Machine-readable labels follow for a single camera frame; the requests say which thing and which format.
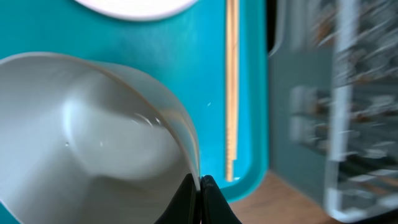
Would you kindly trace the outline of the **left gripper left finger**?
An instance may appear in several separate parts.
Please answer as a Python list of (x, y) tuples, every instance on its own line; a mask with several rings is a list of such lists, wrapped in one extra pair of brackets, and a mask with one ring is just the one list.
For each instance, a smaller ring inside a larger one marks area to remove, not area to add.
[(171, 202), (155, 224), (200, 224), (200, 193), (191, 174), (187, 174)]

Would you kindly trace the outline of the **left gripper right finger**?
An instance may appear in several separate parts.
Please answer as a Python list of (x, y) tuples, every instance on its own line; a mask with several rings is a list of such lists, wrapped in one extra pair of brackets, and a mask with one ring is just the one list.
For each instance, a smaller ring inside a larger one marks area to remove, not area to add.
[(241, 224), (211, 175), (201, 178), (201, 223)]

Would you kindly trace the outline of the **grey bowl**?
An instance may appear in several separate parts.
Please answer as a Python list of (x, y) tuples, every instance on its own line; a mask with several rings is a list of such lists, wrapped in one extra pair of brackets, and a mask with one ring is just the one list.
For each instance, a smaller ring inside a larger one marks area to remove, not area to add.
[(187, 174), (200, 191), (195, 127), (155, 78), (50, 52), (1, 60), (2, 223), (155, 223)]

